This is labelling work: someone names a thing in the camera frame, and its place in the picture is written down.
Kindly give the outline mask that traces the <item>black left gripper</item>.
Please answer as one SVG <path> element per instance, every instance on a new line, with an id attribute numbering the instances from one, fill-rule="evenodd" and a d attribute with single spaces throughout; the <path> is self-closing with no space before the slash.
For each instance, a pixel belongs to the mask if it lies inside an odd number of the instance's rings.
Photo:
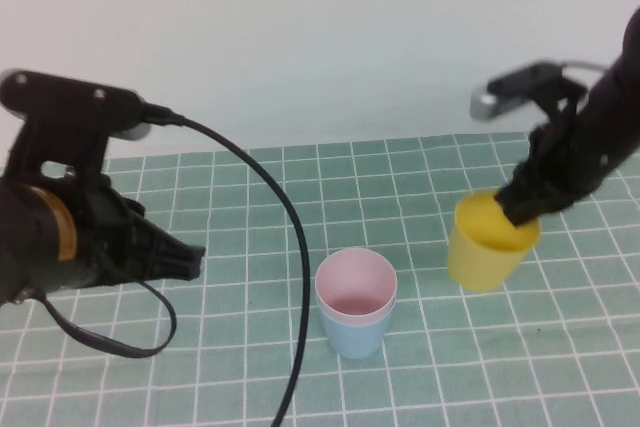
<path id="1" fill-rule="evenodd" d="M 78 234 L 66 290 L 200 276 L 206 249 L 186 244 L 143 218 L 141 204 L 117 192 L 107 175 L 87 185 L 67 172 L 64 186 Z"/>

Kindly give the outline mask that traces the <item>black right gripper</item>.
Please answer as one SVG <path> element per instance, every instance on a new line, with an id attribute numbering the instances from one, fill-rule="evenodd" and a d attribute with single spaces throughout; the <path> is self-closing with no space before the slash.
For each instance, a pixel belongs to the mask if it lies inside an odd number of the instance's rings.
<path id="1" fill-rule="evenodd" d="M 589 104 L 588 96 L 564 108 L 554 104 L 547 120 L 530 132 L 527 158 L 494 195 L 512 225 L 567 210 L 598 189 L 598 168 L 576 151 L 573 139 L 580 112 Z"/>

